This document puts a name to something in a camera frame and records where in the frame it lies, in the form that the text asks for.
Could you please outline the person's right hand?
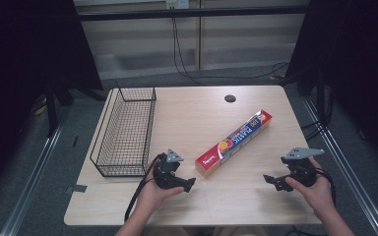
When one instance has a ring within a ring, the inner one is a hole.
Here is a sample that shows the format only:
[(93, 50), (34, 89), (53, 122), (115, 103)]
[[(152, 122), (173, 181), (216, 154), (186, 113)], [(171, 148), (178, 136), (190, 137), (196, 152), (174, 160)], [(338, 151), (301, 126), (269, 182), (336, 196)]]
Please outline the person's right hand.
[(311, 187), (302, 185), (292, 177), (286, 177), (285, 181), (303, 196), (318, 219), (325, 221), (334, 215), (336, 207), (332, 198), (331, 184), (325, 177), (318, 175), (315, 184)]

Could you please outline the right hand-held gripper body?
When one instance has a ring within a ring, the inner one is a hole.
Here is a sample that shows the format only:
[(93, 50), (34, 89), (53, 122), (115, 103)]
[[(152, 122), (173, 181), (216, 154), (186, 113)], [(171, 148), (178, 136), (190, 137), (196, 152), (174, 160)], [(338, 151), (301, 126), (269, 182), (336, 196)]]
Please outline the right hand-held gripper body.
[(311, 187), (316, 182), (316, 168), (309, 158), (324, 154), (319, 148), (294, 147), (282, 157), (282, 163), (290, 170), (290, 177), (306, 187)]

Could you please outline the white wall power outlet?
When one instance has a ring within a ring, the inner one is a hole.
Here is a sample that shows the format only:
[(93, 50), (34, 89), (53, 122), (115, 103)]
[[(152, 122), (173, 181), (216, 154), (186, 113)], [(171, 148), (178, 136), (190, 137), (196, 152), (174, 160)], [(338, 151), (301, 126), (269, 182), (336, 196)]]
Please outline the white wall power outlet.
[(189, 0), (165, 0), (165, 4), (169, 10), (189, 8)]

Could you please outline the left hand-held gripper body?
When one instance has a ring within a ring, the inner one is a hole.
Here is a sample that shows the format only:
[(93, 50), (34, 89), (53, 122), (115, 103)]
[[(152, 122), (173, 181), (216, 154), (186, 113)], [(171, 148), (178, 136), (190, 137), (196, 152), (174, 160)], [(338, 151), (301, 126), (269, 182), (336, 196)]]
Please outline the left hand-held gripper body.
[(167, 153), (161, 153), (157, 156), (154, 167), (154, 177), (157, 185), (162, 189), (171, 189), (183, 187), (184, 181), (176, 177), (174, 172), (184, 158), (169, 148)]

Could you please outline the grey tape strip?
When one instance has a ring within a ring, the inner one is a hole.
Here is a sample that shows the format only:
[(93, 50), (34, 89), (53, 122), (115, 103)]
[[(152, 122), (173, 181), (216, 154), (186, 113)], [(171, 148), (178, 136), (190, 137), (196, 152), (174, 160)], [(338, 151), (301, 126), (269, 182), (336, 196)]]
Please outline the grey tape strip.
[(74, 185), (74, 186), (68, 186), (65, 189), (65, 192), (67, 194), (72, 195), (74, 192), (84, 193), (87, 189), (87, 186), (84, 185)]

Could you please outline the black horizontal metal bar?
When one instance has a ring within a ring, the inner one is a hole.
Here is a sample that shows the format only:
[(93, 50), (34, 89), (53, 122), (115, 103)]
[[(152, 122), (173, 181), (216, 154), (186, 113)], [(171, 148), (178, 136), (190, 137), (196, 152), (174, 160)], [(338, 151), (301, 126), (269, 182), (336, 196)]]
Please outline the black horizontal metal bar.
[(134, 12), (83, 13), (77, 18), (80, 21), (119, 21), (145, 20), (165, 18), (193, 18), (193, 17), (220, 17), (220, 16), (250, 16), (250, 15), (286, 15), (305, 14), (308, 6), (281, 6), (281, 7), (252, 7), (252, 8), (208, 8), (208, 9), (177, 9), (177, 10), (150, 10)]

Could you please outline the metal floor rail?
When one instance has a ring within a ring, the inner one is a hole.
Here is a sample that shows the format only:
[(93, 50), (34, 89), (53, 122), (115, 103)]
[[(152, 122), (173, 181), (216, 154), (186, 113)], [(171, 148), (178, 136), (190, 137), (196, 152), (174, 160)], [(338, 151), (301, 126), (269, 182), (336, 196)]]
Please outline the metal floor rail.
[(362, 140), (348, 117), (340, 114), (335, 121), (340, 129), (319, 125), (317, 108), (311, 98), (303, 99), (312, 121), (316, 122), (319, 136), (342, 172), (354, 198), (368, 223), (378, 236), (378, 151)]
[(6, 220), (0, 236), (17, 236), (24, 218), (28, 212), (32, 202), (32, 196), (37, 189), (39, 181), (42, 177), (47, 163), (53, 153), (55, 146), (58, 143), (59, 137), (62, 133), (64, 126), (59, 124), (52, 135), (46, 139), (45, 145), (38, 157), (38, 160), (32, 170), (30, 178), (23, 188), (23, 191), (18, 198), (14, 208), (12, 209), (8, 219)]

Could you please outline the black curtain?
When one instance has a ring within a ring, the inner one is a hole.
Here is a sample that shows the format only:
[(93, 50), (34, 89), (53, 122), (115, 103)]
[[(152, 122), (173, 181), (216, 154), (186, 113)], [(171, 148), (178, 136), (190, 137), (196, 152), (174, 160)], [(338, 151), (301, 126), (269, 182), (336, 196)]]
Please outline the black curtain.
[(74, 0), (0, 0), (0, 172), (39, 96), (101, 88)]
[(285, 77), (329, 86), (378, 148), (378, 0), (309, 0)]

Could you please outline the person's left hand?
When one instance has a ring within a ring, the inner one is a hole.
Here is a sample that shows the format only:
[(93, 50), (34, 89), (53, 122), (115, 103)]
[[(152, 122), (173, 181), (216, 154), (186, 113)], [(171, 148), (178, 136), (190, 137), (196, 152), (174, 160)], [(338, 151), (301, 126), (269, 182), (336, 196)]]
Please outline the person's left hand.
[(159, 207), (161, 207), (162, 203), (166, 199), (179, 195), (183, 192), (183, 187), (175, 187), (171, 189), (160, 188), (154, 180), (153, 173), (150, 172), (146, 177), (144, 187), (137, 198), (137, 204), (134, 211), (151, 215)]

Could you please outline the red blue plastic wrap box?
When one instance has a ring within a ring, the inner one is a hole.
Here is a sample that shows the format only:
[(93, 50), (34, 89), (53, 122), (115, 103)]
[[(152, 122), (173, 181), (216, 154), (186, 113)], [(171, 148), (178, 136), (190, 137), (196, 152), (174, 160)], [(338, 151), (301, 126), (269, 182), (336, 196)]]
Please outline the red blue plastic wrap box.
[(273, 116), (261, 109), (227, 137), (195, 160), (196, 170), (207, 178), (271, 123)]

